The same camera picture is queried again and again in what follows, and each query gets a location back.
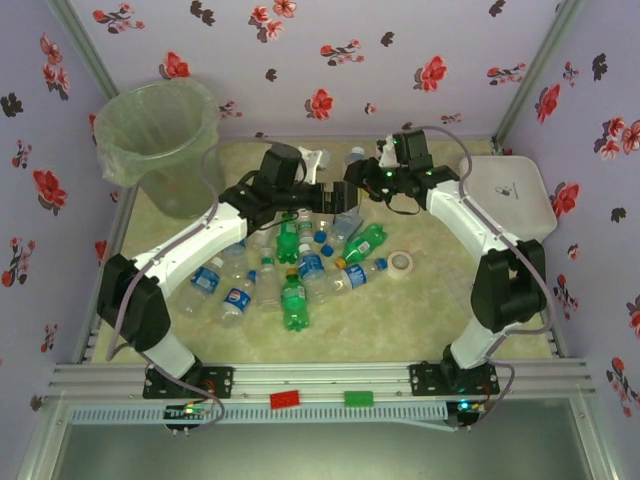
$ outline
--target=floral wallpaper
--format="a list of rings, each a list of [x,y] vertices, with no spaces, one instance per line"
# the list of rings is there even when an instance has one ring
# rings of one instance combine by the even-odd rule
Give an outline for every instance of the floral wallpaper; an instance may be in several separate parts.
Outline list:
[[[107,16],[117,28],[127,15]],[[54,366],[72,361],[119,192],[92,140],[105,100],[46,2],[2,2],[0,17],[0,478],[12,479]]]
[[[640,64],[624,46],[640,42],[638,20],[634,0],[586,2],[506,142],[551,193],[558,229],[544,246],[558,322],[588,361],[629,479],[640,470]]]
[[[192,76],[235,105],[235,137],[492,135],[559,2],[68,1],[121,91]]]

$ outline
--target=trash bin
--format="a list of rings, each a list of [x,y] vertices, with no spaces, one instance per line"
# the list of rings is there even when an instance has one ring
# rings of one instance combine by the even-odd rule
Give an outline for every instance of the trash bin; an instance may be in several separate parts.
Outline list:
[[[211,206],[203,152],[218,140],[215,97],[189,78],[147,85],[112,99],[98,113],[98,162],[108,181],[140,187],[165,215],[193,218]],[[216,152],[205,174],[218,193],[225,181]]]

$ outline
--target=beige floor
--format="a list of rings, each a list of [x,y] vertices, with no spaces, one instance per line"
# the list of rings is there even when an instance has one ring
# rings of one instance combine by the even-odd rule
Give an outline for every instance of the beige floor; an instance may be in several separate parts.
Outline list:
[[[332,168],[322,172],[321,180],[340,175],[342,159],[357,142],[299,142],[305,148],[325,148],[332,153]],[[374,143],[360,143],[373,154]],[[469,142],[473,154],[490,154],[487,141]],[[462,157],[457,145],[449,141],[430,141],[429,149],[436,164],[455,167]],[[236,182],[248,170],[257,168],[266,146],[231,144],[221,148],[227,185]],[[394,200],[394,208],[412,209],[407,199]],[[205,362],[356,362],[414,361],[438,359],[444,347],[465,328],[471,315],[469,293],[475,266],[466,250],[444,225],[427,213],[403,217],[368,199],[362,201],[365,225],[382,223],[389,232],[387,242],[374,253],[387,256],[395,250],[412,253],[415,269],[406,279],[382,276],[349,295],[311,307],[311,327],[303,332],[287,332],[279,313],[261,314],[249,308],[241,324],[223,329],[216,316],[229,285],[222,283],[204,308],[202,318],[189,319],[177,313],[172,301],[169,311],[172,329]],[[135,256],[162,243],[189,221],[163,216],[140,191],[122,252]],[[251,256],[253,266],[258,259]],[[327,272],[334,271],[325,262]],[[279,266],[284,271],[286,266]],[[540,326],[539,317],[528,327]],[[112,329],[103,322],[93,356],[94,363],[104,363]],[[496,358],[549,358],[544,335],[511,337],[496,352]],[[124,350],[116,363],[141,363],[132,350]]]

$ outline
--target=bottle label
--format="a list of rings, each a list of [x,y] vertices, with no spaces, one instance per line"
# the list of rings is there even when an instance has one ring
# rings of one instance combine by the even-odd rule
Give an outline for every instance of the bottle label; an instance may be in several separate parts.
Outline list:
[[[305,255],[300,262],[300,268],[298,269],[300,272],[300,278],[304,278],[310,272],[316,272],[318,270],[322,270],[324,272],[324,267],[322,266],[322,260],[315,253],[311,255]]]
[[[358,288],[360,285],[367,283],[367,276],[360,265],[351,265],[350,267],[345,268],[344,271],[349,276],[352,288]]]
[[[205,267],[200,267],[191,277],[191,283],[207,293],[213,293],[220,283],[220,275]]]
[[[238,307],[240,311],[244,313],[245,309],[249,306],[249,303],[251,303],[251,297],[242,290],[232,288],[224,301]]]
[[[298,285],[298,287],[289,287],[282,291],[282,298],[284,300],[292,297],[305,298],[304,287],[302,285]]]
[[[360,245],[358,245],[358,251],[360,253],[365,253],[367,250],[369,250],[369,248],[371,247],[371,245],[369,245],[369,242],[367,242],[366,240],[364,242],[362,242]]]

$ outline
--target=tape roll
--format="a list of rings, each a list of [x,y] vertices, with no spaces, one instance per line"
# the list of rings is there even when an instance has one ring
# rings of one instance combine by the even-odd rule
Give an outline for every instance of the tape roll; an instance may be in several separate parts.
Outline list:
[[[404,278],[413,270],[413,258],[407,252],[393,252],[387,264],[391,278]]]

